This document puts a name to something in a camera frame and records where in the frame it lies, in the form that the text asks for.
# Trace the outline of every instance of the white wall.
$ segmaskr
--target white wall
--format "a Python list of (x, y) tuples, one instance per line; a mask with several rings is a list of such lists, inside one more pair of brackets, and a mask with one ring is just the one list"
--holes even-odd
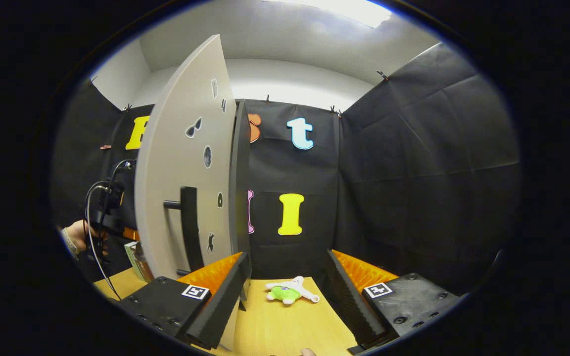
[[(270, 59), (227, 59), (228, 75), (236, 99), (302, 104), (329, 110), (346, 110), (373, 84), (320, 67)], [(153, 72), (134, 94), (133, 106), (155, 104), (177, 67)]]
[(93, 84), (111, 103), (123, 110), (134, 106), (134, 97), (145, 80), (151, 76), (140, 48), (140, 39), (128, 43), (115, 52), (91, 75)]

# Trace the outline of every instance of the ceiling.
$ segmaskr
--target ceiling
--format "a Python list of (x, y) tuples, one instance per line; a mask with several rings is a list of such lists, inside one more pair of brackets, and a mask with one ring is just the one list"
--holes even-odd
[(170, 16), (143, 34), (140, 45), (152, 72), (179, 66), (213, 34), (220, 34), (224, 56), (276, 59), (314, 65), (371, 84), (376, 70), (391, 74), (439, 42), (432, 34), (392, 14), (371, 29), (315, 7), (213, 0)]

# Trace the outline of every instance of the plush toy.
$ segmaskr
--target plush toy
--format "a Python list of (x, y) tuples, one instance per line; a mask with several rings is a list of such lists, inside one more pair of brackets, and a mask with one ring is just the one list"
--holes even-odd
[(305, 297), (314, 303), (318, 303), (321, 298), (303, 288), (303, 280), (303, 277), (299, 275), (291, 281), (265, 284), (265, 288), (271, 289), (271, 291), (267, 293), (267, 299), (282, 300), (283, 304), (289, 305), (296, 302), (298, 298)]

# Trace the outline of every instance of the wooden table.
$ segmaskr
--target wooden table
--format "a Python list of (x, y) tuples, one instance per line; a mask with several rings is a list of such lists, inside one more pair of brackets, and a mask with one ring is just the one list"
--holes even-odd
[[(110, 278), (120, 297), (126, 297), (145, 286), (132, 268)], [(227, 351), (219, 347), (208, 350), (217, 356), (298, 356), (300, 350), (309, 348), (317, 356), (350, 356), (348, 348), (357, 345), (355, 337), (324, 299), (314, 280), (305, 278), (303, 286), (321, 297), (314, 304), (300, 298), (291, 306), (278, 300), (265, 298), (269, 282), (286, 279), (250, 281), (246, 311), (239, 311), (235, 330), (235, 349)], [(116, 298), (104, 280), (95, 282), (104, 295)]]

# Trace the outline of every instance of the yellow letter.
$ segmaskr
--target yellow letter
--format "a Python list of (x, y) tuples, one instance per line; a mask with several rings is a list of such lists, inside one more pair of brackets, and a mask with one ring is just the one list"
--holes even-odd
[(279, 197), (283, 203), (283, 225), (279, 227), (279, 235), (298, 235), (303, 232), (303, 228), (298, 226), (298, 213), (300, 203), (305, 198), (300, 194), (281, 194)]
[(140, 148), (140, 146), (142, 145), (142, 135), (144, 134), (144, 131), (146, 130), (146, 124), (147, 122), (149, 122), (149, 116), (140, 116), (140, 117), (136, 117), (135, 120), (133, 120), (134, 123), (136, 123), (133, 126), (133, 131), (131, 131), (131, 139), (129, 140), (129, 142), (127, 142), (127, 146), (125, 147), (125, 149), (138, 149)]

